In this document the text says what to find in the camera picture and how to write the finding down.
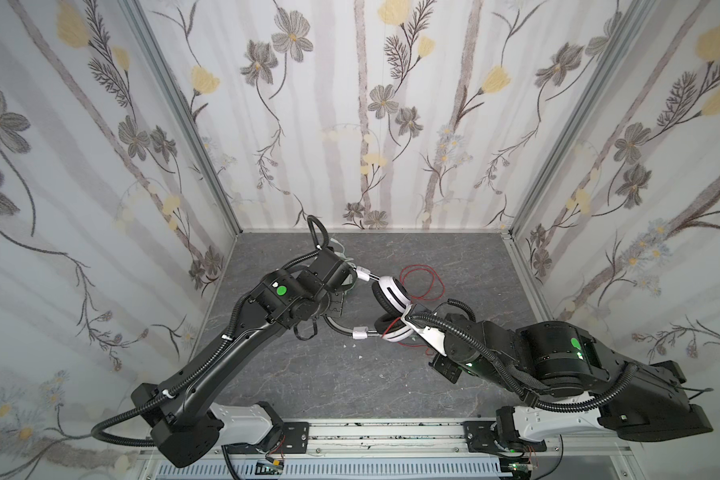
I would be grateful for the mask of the mint green headphones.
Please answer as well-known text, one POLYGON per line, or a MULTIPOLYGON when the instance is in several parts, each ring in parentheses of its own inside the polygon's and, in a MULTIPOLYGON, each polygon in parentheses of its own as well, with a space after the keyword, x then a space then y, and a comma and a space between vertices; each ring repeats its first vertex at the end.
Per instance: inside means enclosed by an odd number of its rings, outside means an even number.
POLYGON ((346 247, 338 239, 331 237, 329 239, 329 246, 347 268, 347 276, 338 288, 339 293, 346 294, 352 290, 358 282, 356 265, 353 263, 353 259, 347 254, 346 247))

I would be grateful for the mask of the white black headphones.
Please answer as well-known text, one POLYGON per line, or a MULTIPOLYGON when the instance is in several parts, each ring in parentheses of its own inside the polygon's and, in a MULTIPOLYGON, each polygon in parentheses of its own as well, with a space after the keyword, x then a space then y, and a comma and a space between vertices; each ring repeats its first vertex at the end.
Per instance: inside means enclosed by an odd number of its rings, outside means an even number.
POLYGON ((330 316, 324 315, 327 326, 353 340, 379 338, 389 343, 400 343, 409 338, 414 330, 402 321, 402 316, 412 306, 412 300, 401 281, 392 276, 379 277, 363 267, 354 268, 354 277, 370 284, 374 299, 385 315, 377 320, 378 326, 374 327, 374 331, 368 326, 344 327, 330 316))

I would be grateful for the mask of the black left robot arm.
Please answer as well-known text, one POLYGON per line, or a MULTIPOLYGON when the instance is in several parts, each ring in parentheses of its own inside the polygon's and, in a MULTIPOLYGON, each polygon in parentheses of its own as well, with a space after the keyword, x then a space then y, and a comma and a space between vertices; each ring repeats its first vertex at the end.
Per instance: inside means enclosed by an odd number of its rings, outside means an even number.
POLYGON ((133 409, 94 425, 94 439, 112 445, 156 448, 174 466, 200 460, 230 443, 231 421, 215 400, 266 345, 326 312, 351 268, 330 247, 325 226, 307 225, 313 251, 262 277, 236 301, 223 332, 191 362, 160 384, 143 384, 133 409))

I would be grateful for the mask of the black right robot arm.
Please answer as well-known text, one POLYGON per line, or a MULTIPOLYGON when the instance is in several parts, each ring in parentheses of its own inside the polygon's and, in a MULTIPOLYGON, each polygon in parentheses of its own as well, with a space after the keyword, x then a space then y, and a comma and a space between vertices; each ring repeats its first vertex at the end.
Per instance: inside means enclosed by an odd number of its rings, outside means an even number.
POLYGON ((436 351, 434 367, 451 382, 466 373, 518 397, 519 405, 496 412, 491 435, 500 449, 540 448, 548 438, 589 430, 638 443, 713 430, 674 361, 642 363, 566 322, 509 330, 449 304, 446 314, 410 306, 402 320, 436 351))

